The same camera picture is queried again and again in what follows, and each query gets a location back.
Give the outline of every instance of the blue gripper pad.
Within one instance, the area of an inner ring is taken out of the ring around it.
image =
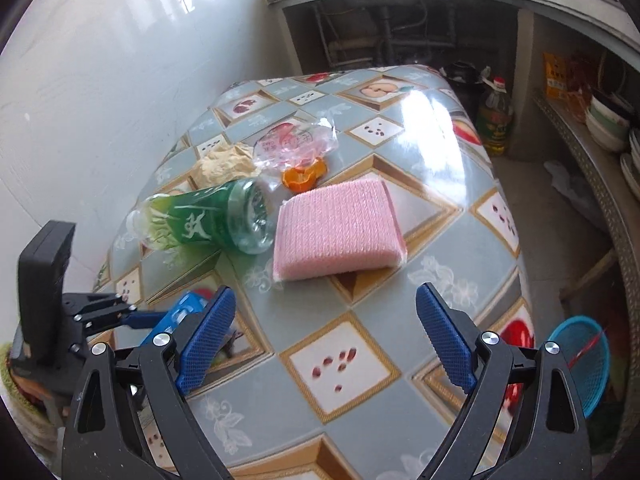
[[[449,380],[468,395],[476,387],[471,350],[426,284],[415,293],[415,309]]]
[[[227,288],[217,298],[180,356],[175,385],[186,396],[199,387],[236,315],[236,295]]]

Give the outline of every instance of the blue basket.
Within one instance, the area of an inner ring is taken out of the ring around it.
[[[569,364],[600,332],[602,328],[590,317],[575,316],[561,323],[549,336],[549,341],[558,343]],[[585,352],[570,370],[585,417],[593,413],[604,393],[609,379],[609,359],[609,343],[602,332],[593,348]]]

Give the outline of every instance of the stack of bowls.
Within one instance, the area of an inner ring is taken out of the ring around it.
[[[633,107],[619,95],[606,95],[594,89],[586,113],[587,129],[604,150],[623,152],[634,115]]]
[[[620,157],[622,175],[632,193],[640,200],[640,130],[633,128],[629,134],[631,155],[623,153]]]

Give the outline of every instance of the white wall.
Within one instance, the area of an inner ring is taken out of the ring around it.
[[[0,342],[42,225],[78,223],[65,285],[89,290],[175,139],[232,82],[290,72],[264,0],[34,0],[0,54]]]

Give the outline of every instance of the cloth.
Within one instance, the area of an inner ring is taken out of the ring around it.
[[[36,455],[50,466],[56,453],[58,433],[49,419],[18,390],[8,368],[10,344],[0,345],[0,396],[22,436]]]
[[[406,246],[384,182],[361,179],[297,195],[280,207],[276,281],[397,267]]]
[[[191,170],[191,177],[199,189],[221,186],[225,182],[248,176],[258,176],[254,166],[254,149],[238,142],[220,140]]]

